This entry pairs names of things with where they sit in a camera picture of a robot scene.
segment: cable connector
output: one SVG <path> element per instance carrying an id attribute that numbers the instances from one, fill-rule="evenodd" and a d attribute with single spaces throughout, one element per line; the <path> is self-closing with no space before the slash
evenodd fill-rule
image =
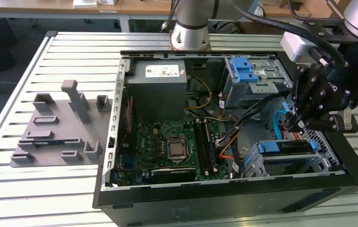
<path id="1" fill-rule="evenodd" d="M 165 21 L 165 23 L 161 26 L 161 30 L 165 30 L 167 28 L 167 21 Z"/>

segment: blue latch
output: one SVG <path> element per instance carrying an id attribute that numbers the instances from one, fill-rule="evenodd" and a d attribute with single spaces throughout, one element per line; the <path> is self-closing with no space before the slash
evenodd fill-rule
<path id="1" fill-rule="evenodd" d="M 320 147 L 318 147 L 318 144 L 317 144 L 317 142 L 314 140 L 310 140 L 310 145 L 312 145 L 312 149 L 314 151 L 318 151 Z"/>
<path id="2" fill-rule="evenodd" d="M 286 112 L 292 111 L 288 102 L 284 102 L 282 106 L 285 107 Z"/>
<path id="3" fill-rule="evenodd" d="M 231 58 L 231 66 L 235 70 L 239 82 L 258 82 L 259 77 L 254 74 L 254 67 L 249 63 L 247 58 L 235 57 Z"/>
<path id="4" fill-rule="evenodd" d="M 265 153 L 265 148 L 263 148 L 263 146 L 262 146 L 262 144 L 257 144 L 257 149 L 259 150 L 259 153 L 262 154 L 262 153 Z"/>
<path id="5" fill-rule="evenodd" d="M 253 157 L 249 155 L 245 162 L 243 162 L 243 168 L 246 167 L 247 163 L 250 162 L 250 160 L 253 159 Z"/>
<path id="6" fill-rule="evenodd" d="M 265 147 L 265 152 L 267 153 L 280 152 L 280 147 L 278 147 L 277 142 L 267 141 L 267 142 L 261 142 L 261 144 Z"/>

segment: open computer tower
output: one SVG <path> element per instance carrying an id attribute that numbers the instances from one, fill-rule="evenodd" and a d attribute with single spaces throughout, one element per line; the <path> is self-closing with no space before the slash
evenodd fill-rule
<path id="1" fill-rule="evenodd" d="M 358 191 L 345 136 L 278 131 L 293 108 L 281 59 L 122 52 L 94 196 L 119 226 L 297 212 Z"/>

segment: office desk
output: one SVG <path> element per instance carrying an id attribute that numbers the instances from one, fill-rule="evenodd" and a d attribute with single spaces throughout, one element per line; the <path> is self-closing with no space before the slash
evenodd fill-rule
<path id="1" fill-rule="evenodd" d="M 166 20 L 170 14 L 169 0 L 119 0 L 115 5 L 99 4 L 99 7 L 87 9 L 74 9 L 73 2 L 74 0 L 0 0 L 0 17 L 118 19 L 122 32 L 130 32 L 131 19 Z M 265 11 L 269 18 L 284 22 L 294 20 L 288 7 L 265 6 Z M 305 7 L 298 13 L 302 16 L 312 15 Z"/>

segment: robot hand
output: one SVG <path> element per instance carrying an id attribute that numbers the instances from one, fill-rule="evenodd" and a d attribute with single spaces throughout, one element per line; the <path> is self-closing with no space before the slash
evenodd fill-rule
<path id="1" fill-rule="evenodd" d="M 324 65 L 297 65 L 292 99 L 293 112 L 288 113 L 286 128 L 301 131 L 356 133 L 358 124 L 352 108 L 358 102 L 352 100 L 352 92 L 330 83 L 324 76 Z"/>

